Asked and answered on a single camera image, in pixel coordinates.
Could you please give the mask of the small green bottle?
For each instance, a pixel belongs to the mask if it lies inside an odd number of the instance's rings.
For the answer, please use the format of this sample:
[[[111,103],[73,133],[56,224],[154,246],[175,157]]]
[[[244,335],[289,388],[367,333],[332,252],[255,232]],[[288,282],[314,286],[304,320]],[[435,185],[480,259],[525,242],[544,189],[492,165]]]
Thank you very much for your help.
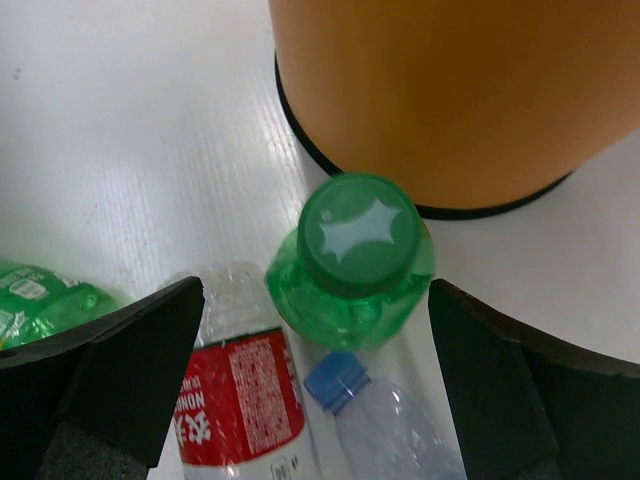
[[[265,283],[298,335],[354,351],[396,335],[435,270],[433,239],[408,195],[386,178],[345,173],[307,199]]]

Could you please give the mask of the green soda bottle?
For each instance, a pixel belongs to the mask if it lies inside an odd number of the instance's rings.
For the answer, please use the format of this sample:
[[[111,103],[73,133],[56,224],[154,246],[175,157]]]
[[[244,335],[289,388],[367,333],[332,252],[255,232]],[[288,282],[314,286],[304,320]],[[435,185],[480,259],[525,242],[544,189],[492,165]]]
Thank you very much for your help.
[[[1,262],[1,348],[18,347],[120,308],[104,290],[42,267]]]

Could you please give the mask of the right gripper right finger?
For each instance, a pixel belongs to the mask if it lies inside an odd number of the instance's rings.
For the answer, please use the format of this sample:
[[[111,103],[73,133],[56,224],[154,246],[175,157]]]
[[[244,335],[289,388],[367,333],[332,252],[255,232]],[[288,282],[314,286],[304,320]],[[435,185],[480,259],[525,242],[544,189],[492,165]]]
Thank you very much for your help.
[[[470,479],[636,479],[639,366],[509,317],[444,279],[428,310]]]

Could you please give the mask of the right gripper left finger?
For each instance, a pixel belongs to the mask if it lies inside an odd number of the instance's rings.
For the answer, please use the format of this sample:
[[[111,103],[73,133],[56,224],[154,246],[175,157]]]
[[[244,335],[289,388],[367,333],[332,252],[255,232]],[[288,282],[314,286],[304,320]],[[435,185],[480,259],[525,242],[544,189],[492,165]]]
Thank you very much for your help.
[[[4,479],[144,479],[159,463],[204,307],[181,279],[1,354]]]

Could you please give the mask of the red label clear bottle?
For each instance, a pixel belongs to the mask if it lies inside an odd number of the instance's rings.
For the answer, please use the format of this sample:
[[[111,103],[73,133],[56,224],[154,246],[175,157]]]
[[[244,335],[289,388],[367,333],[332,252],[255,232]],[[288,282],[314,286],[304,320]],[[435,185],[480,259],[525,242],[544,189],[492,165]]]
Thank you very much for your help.
[[[249,262],[200,266],[204,307],[173,420],[187,479],[318,479],[283,321]]]

